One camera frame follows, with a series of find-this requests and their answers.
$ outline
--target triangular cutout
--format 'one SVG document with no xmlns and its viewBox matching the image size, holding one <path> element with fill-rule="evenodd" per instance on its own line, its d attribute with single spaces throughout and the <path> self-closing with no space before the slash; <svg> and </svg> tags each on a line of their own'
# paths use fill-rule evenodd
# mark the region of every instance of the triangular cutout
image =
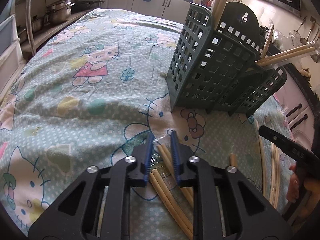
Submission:
<svg viewBox="0 0 320 240">
<path fill-rule="evenodd" d="M 255 197 L 250 189 L 243 182 L 238 182 L 238 186 L 244 201 L 245 209 L 249 216 L 261 213 L 264 211 L 264 205 Z"/>
<path fill-rule="evenodd" d="M 85 187 L 85 182 L 82 181 L 76 189 L 70 193 L 68 197 L 60 204 L 58 210 L 70 216 L 74 216 L 79 206 L 79 202 Z"/>
</svg>

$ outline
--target pink cabinet door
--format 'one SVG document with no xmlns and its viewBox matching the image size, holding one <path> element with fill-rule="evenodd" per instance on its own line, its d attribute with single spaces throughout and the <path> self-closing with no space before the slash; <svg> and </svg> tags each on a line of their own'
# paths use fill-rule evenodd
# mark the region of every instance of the pink cabinet door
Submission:
<svg viewBox="0 0 320 240">
<path fill-rule="evenodd" d="M 315 130 L 313 129 L 314 116 L 310 106 L 304 109 L 289 123 L 294 141 L 311 150 Z"/>
<path fill-rule="evenodd" d="M 289 123 L 308 106 L 308 102 L 300 88 L 288 73 L 286 83 L 275 93 L 275 95 L 278 98 L 284 113 L 289 115 L 287 116 Z"/>
</svg>

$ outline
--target black cabinet handle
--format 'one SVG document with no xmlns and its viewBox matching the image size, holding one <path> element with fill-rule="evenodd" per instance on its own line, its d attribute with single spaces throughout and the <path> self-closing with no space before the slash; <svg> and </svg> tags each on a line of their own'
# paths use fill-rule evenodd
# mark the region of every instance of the black cabinet handle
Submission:
<svg viewBox="0 0 320 240">
<path fill-rule="evenodd" d="M 299 121 L 297 121 L 293 126 L 290 127 L 290 130 L 296 128 L 299 124 L 301 124 L 302 121 L 308 119 L 308 115 L 305 114 Z"/>
<path fill-rule="evenodd" d="M 302 108 L 302 104 L 298 104 L 294 109 L 292 109 L 289 113 L 286 114 L 286 117 L 292 115 L 295 111 Z"/>
</svg>

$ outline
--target metal shelf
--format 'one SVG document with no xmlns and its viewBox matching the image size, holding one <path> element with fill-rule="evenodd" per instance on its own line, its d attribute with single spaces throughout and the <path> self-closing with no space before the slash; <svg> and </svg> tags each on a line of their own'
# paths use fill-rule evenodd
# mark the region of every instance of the metal shelf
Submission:
<svg viewBox="0 0 320 240">
<path fill-rule="evenodd" d="M 50 24 L 45 25 L 42 30 L 40 30 L 38 33 L 34 34 L 35 49 L 39 48 L 51 36 L 55 35 L 56 33 L 61 31 L 66 26 L 74 23 L 76 20 L 80 19 L 82 16 L 84 16 L 85 14 L 87 14 L 88 12 L 90 12 L 92 10 L 93 9 L 71 14 L 71 16 L 69 17 L 69 19 L 66 22 L 61 23 L 56 26 L 52 26 Z M 21 44 L 21 50 L 23 52 L 31 52 L 31 47 L 30 47 L 28 40 Z"/>
</svg>

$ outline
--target metal screw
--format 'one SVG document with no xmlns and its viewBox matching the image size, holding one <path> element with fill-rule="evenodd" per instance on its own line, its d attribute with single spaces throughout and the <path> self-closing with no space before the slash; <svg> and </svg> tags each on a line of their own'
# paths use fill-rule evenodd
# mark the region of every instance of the metal screw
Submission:
<svg viewBox="0 0 320 240">
<path fill-rule="evenodd" d="M 237 170 L 238 169 L 235 166 L 228 166 L 227 167 L 227 172 L 229 172 L 229 173 L 236 173 Z"/>
<path fill-rule="evenodd" d="M 190 161 L 191 163 L 198 163 L 198 162 L 200 161 L 200 158 L 197 157 L 197 156 L 191 156 L 191 157 L 189 158 L 189 161 Z"/>
<path fill-rule="evenodd" d="M 89 173 L 95 173 L 98 171 L 98 168 L 96 166 L 90 166 L 87 168 L 87 172 Z"/>
<path fill-rule="evenodd" d="M 134 163 L 136 161 L 136 158 L 133 157 L 133 156 L 127 156 L 127 157 L 124 158 L 124 161 L 126 163 Z"/>
</svg>

